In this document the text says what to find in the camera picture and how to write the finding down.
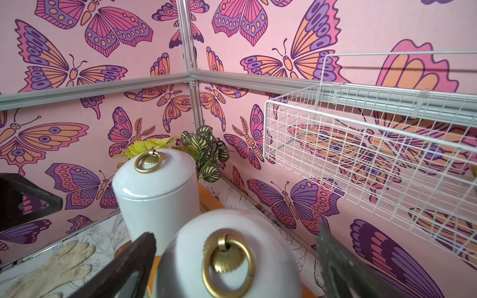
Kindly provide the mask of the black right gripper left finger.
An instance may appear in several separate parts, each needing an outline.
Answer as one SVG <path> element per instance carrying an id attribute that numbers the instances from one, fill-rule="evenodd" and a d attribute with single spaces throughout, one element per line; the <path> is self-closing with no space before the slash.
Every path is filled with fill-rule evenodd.
<path id="1" fill-rule="evenodd" d="M 156 240 L 145 232 L 71 296 L 73 298 L 142 298 L 155 259 Z"/>

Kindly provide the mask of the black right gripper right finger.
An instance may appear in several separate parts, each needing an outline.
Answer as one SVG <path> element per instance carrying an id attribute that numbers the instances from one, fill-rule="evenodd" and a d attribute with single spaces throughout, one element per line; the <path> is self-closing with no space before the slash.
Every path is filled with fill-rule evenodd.
<path id="1" fill-rule="evenodd" d="M 402 295 L 381 279 L 356 255 L 319 224 L 316 251 L 328 298 L 401 298 Z"/>

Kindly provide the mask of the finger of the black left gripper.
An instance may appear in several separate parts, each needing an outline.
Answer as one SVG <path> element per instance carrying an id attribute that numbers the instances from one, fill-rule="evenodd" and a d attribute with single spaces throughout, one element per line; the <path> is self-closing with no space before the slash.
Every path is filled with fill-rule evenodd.
<path id="1" fill-rule="evenodd" d="M 16 173 L 1 174 L 1 231 L 61 211 L 63 199 Z"/>

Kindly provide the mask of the white tea canister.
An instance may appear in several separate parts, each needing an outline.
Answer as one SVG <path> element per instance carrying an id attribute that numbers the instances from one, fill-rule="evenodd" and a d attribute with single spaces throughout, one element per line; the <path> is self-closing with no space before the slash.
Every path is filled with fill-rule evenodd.
<path id="1" fill-rule="evenodd" d="M 300 298 L 296 258 L 257 214 L 206 212 L 184 225 L 161 256 L 155 298 Z"/>
<path id="2" fill-rule="evenodd" d="M 131 158 L 114 175 L 113 191 L 132 241 L 152 233 L 157 256 L 201 213 L 196 163 L 179 150 L 149 150 Z"/>

